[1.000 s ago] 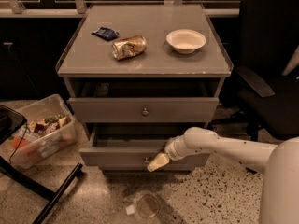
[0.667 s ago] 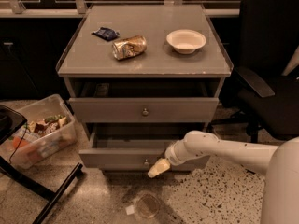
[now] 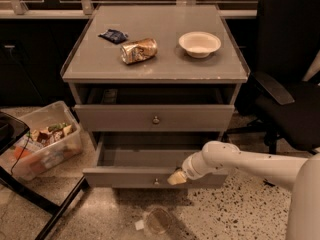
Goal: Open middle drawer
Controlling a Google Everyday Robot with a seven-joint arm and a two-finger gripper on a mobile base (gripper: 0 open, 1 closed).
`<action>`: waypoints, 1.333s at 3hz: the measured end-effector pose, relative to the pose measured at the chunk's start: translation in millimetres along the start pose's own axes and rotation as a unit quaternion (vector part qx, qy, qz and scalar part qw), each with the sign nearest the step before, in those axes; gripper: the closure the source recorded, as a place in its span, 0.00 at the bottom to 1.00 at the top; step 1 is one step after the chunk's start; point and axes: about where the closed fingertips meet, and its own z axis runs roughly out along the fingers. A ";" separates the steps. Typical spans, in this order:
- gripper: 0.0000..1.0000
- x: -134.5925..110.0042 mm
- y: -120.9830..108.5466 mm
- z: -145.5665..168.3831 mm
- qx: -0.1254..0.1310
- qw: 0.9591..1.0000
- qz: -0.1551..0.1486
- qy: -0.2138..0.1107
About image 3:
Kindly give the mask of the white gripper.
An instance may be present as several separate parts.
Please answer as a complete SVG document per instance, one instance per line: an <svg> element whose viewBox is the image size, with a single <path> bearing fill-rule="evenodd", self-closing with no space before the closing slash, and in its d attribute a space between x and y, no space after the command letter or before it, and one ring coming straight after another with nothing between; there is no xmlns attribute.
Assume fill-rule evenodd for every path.
<svg viewBox="0 0 320 240"><path fill-rule="evenodd" d="M187 182L187 178L190 180L198 180L212 172L213 168L207 165L202 152L199 151L188 156L182 163L182 169L178 169L170 175L167 182L170 185L184 184Z"/></svg>

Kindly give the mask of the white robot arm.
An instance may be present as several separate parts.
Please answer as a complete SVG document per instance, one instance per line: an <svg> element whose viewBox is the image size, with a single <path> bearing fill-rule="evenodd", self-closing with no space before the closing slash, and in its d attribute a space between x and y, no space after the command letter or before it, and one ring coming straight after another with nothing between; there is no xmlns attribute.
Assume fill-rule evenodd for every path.
<svg viewBox="0 0 320 240"><path fill-rule="evenodd" d="M311 158L247 152L210 141L188 156L168 178L171 185L236 168L291 192L285 240L320 240L320 155Z"/></svg>

